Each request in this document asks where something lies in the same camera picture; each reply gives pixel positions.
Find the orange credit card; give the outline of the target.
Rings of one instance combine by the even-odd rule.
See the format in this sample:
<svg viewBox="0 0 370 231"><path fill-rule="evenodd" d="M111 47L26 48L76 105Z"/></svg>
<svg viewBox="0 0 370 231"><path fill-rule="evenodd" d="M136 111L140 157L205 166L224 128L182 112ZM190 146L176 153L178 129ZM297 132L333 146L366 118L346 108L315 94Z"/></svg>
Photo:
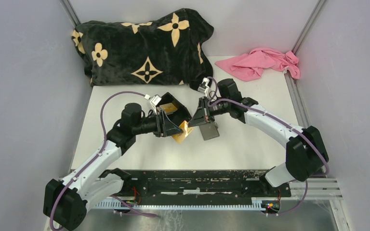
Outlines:
<svg viewBox="0 0 370 231"><path fill-rule="evenodd" d="M178 143L181 144L193 131L193 127L188 125L188 122L184 120L180 125L181 133L172 135L172 138Z"/></svg>

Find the black plastic card box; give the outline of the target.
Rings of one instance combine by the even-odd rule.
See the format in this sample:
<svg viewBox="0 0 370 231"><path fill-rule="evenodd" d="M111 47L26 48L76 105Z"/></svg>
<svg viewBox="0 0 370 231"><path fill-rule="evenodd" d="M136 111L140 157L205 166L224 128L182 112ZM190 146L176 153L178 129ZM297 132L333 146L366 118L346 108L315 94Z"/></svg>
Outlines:
<svg viewBox="0 0 370 231"><path fill-rule="evenodd" d="M157 109L162 109L168 118L178 126L184 121L189 122L191 119L188 109L169 92L161 96Z"/></svg>

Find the grey leather card holder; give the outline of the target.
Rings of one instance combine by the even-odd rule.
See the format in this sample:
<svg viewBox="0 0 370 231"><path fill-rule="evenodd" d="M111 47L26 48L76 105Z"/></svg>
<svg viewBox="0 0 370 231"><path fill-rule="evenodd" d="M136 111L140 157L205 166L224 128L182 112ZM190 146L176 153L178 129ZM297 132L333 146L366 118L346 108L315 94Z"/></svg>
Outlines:
<svg viewBox="0 0 370 231"><path fill-rule="evenodd" d="M216 123L202 125L199 129L204 141L215 139L220 136Z"/></svg>

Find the stack of cards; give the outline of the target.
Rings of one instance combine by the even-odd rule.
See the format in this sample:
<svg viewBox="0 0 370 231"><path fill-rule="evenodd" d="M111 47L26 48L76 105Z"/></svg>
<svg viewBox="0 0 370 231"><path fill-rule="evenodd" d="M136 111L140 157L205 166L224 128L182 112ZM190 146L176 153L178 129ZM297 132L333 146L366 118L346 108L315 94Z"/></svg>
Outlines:
<svg viewBox="0 0 370 231"><path fill-rule="evenodd" d="M178 108L173 103L166 103L159 106L167 115L175 113Z"/></svg>

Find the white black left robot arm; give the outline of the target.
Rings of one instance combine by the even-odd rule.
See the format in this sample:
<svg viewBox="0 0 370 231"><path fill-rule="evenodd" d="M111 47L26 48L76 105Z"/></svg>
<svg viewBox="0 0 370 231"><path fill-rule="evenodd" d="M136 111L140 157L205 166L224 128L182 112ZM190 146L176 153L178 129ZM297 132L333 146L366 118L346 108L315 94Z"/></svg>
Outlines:
<svg viewBox="0 0 370 231"><path fill-rule="evenodd" d="M46 184L43 213L49 217L51 229L72 231L100 201L115 193L125 196L131 192L132 182L116 173L101 180L99 177L135 143L137 135L153 133L156 137L169 137L182 132L162 109L146 117L142 116L141 105L125 105L121 118L97 151L66 177Z"/></svg>

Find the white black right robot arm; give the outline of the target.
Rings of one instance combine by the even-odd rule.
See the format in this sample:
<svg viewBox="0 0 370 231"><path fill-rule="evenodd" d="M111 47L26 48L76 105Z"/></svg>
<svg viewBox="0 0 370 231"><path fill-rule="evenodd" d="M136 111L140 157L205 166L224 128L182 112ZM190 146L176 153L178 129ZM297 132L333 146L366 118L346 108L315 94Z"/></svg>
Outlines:
<svg viewBox="0 0 370 231"><path fill-rule="evenodd" d="M256 100L243 97L231 78L217 82L212 77L205 77L198 91L204 96L198 100L196 112L188 122L189 127L214 124L216 116L229 114L264 132L285 148L285 162L260 177L259 191L262 195L272 196L280 185L293 180L304 182L312 176L329 174L329 157L316 127L303 128L270 113Z"/></svg>

